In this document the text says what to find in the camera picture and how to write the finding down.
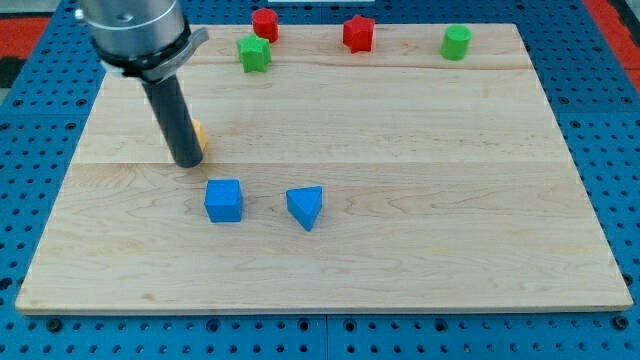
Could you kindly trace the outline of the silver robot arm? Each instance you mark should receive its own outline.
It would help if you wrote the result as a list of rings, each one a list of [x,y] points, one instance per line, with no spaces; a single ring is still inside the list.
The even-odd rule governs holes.
[[[192,29],[178,0],[79,0],[75,17],[107,71],[141,82],[176,165],[199,165],[204,142],[177,71],[209,40],[207,29]]]

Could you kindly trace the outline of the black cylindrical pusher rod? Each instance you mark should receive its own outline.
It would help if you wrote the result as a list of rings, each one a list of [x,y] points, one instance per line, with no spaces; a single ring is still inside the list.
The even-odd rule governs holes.
[[[203,150],[177,77],[142,86],[175,164],[181,168],[199,165]]]

